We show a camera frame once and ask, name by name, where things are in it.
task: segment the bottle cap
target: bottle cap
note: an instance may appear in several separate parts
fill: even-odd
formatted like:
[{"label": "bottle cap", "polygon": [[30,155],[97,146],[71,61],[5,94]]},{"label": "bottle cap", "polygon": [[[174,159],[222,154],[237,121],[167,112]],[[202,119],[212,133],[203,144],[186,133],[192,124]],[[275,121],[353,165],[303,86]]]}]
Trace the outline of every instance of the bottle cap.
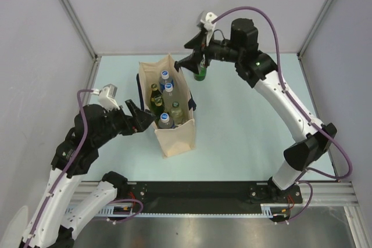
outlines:
[{"label": "bottle cap", "polygon": [[168,71],[162,71],[162,79],[163,80],[166,80],[166,79],[168,79],[169,78],[169,73],[168,73]]},{"label": "bottle cap", "polygon": [[172,92],[173,85],[171,83],[165,84],[164,86],[166,92]]},{"label": "bottle cap", "polygon": [[160,116],[160,120],[162,121],[162,123],[169,122],[169,115],[167,113],[162,113],[162,115]]}]

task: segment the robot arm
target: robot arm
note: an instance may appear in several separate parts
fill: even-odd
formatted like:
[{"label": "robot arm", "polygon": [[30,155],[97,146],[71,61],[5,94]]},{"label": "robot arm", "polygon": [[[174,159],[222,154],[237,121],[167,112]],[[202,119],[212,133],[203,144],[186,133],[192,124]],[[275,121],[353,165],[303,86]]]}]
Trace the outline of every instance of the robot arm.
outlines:
[{"label": "robot arm", "polygon": [[98,149],[118,134],[126,136],[145,131],[156,118],[150,112],[137,108],[132,100],[126,101],[132,116],[125,115],[115,101],[114,85],[107,85],[101,91],[94,90],[93,94],[98,95],[102,106],[93,104],[83,107],[88,124],[87,138],[64,173],[84,133],[83,118],[79,113],[74,119],[75,126],[56,149],[47,188],[19,247],[72,247],[67,246],[71,244],[71,236],[75,239],[99,209],[126,194],[126,178],[109,173],[71,216],[63,218],[76,187],[98,158]]},{"label": "robot arm", "polygon": [[[276,174],[269,180],[278,189],[284,191],[292,186],[306,167],[320,158],[329,146],[329,140],[316,130],[312,123],[317,124],[332,138],[337,132],[332,123],[324,125],[305,108],[303,103],[286,84],[285,91],[281,86],[278,66],[271,57],[258,48],[258,30],[249,19],[235,19],[231,23],[230,39],[216,40],[213,33],[216,15],[212,12],[203,13],[198,26],[200,33],[187,42],[184,47],[192,49],[192,54],[178,61],[176,67],[184,67],[194,73],[199,73],[200,63],[204,60],[206,67],[210,61],[220,60],[233,62],[238,75],[251,88],[258,91],[283,119],[287,125],[295,144],[284,151],[285,161]],[[309,115],[309,122],[292,100]]]}]

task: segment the purple cable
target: purple cable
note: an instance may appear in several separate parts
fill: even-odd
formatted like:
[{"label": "purple cable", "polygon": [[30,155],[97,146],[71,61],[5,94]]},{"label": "purple cable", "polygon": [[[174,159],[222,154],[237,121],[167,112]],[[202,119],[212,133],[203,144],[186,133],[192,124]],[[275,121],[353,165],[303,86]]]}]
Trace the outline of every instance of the purple cable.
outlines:
[{"label": "purple cable", "polygon": [[300,104],[297,103],[297,101],[294,99],[294,97],[289,93],[289,91],[286,90],[286,87],[285,87],[285,84],[284,84],[284,80],[283,80],[283,75],[282,75],[282,69],[281,69],[281,63],[280,63],[280,53],[279,53],[279,41],[278,41],[278,35],[277,35],[277,32],[275,30],[275,27],[274,27],[274,24],[273,22],[270,20],[270,18],[260,9],[258,8],[255,8],[255,7],[250,7],[250,6],[242,6],[242,7],[236,7],[234,9],[231,9],[231,10],[228,10],[226,12],[224,12],[223,14],[221,14],[220,16],[216,17],[212,23],[216,23],[217,21],[219,21],[220,19],[222,19],[223,17],[226,17],[227,15],[233,13],[233,12],[236,12],[236,11],[240,11],[240,10],[252,10],[252,11],[255,11],[259,14],[261,14],[266,20],[267,22],[269,23],[270,27],[271,27],[271,30],[273,32],[273,35],[274,35],[274,40],[275,40],[275,50],[276,50],[276,54],[277,54],[277,64],[278,64],[278,76],[279,76],[279,81],[280,81],[280,85],[283,89],[283,91],[285,92],[285,94],[287,95],[288,99],[291,100],[291,102],[293,103],[293,105],[300,111],[300,113],[304,116],[304,118],[309,122],[311,123],[311,125],[316,129],[318,130],[323,136],[325,136],[330,142],[332,142],[337,148],[338,150],[342,153],[343,157],[345,158],[347,164],[348,164],[348,172],[345,174],[345,175],[342,175],[342,176],[334,176],[334,175],[330,175],[330,174],[327,174],[325,172],[322,172],[320,170],[317,170],[315,168],[307,168],[307,170],[312,170],[314,172],[317,172],[318,174],[321,174],[321,175],[324,175],[326,177],[329,177],[329,178],[332,178],[332,179],[337,179],[337,180],[340,180],[340,179],[344,179],[346,177],[349,177],[351,175],[351,173],[353,172],[353,164],[350,160],[350,157],[348,156],[348,154],[346,153],[346,151],[344,151],[344,149],[341,147],[341,145],[334,139],[332,138],[331,136],[329,136],[326,132],[324,132],[317,124],[315,123],[312,123],[311,122],[311,118],[307,115],[307,113],[301,108]]},{"label": "purple cable", "polygon": [[[81,138],[80,140],[80,143],[78,144],[75,152],[73,153],[72,157],[70,158],[70,160],[67,162],[66,166],[64,167],[64,169],[62,170],[62,172],[59,174],[59,176],[57,177],[56,181],[53,183],[51,189],[49,190],[49,194],[51,194],[50,196],[46,197],[45,200],[43,201],[40,209],[39,209],[39,212],[37,213],[36,215],[36,218],[35,218],[35,221],[34,221],[34,224],[31,228],[31,231],[30,231],[30,235],[33,235],[34,232],[36,231],[36,228],[37,228],[37,225],[39,224],[40,222],[40,218],[48,204],[48,201],[49,199],[51,198],[51,196],[53,195],[54,193],[54,190],[56,189],[59,181],[62,179],[62,177],[64,176],[64,174],[68,171],[69,167],[72,165],[72,163],[74,162],[75,158],[77,157],[78,153],[80,152],[80,149],[83,147],[83,144],[87,138],[87,134],[88,134],[88,122],[87,122],[87,118],[85,116],[85,113],[84,113],[84,109],[83,109],[83,102],[81,101],[81,98],[80,98],[80,95],[83,93],[83,92],[93,92],[92,89],[82,89],[82,90],[79,90],[77,92],[77,103],[79,104],[79,109],[80,109],[80,114],[81,114],[81,118],[83,119],[83,124],[84,124],[84,133],[83,133],[83,137]],[[27,248],[31,242],[32,238],[28,238],[27,241],[25,242],[23,248]]]},{"label": "purple cable", "polygon": [[305,183],[305,184],[307,184],[309,186],[309,188],[310,188],[309,200],[307,201],[307,203],[305,204],[305,206],[296,215],[294,215],[292,218],[289,218],[288,221],[294,220],[297,217],[299,217],[309,207],[310,202],[312,201],[312,198],[313,198],[313,191],[314,190],[313,190],[313,186],[310,184],[310,182],[309,181],[300,180],[300,181],[298,181],[298,183],[299,184]]},{"label": "purple cable", "polygon": [[123,200],[113,200],[112,202],[110,202],[109,204],[112,204],[112,203],[138,203],[141,208],[140,210],[138,210],[136,213],[134,213],[133,215],[130,215],[129,217],[126,217],[125,219],[123,220],[120,220],[120,221],[113,221],[117,224],[120,224],[120,223],[124,223],[124,222],[127,222],[131,219],[133,219],[134,217],[136,217],[139,213],[142,212],[142,210],[144,209],[144,204],[140,201],[140,200],[137,200],[137,199],[123,199]]}]

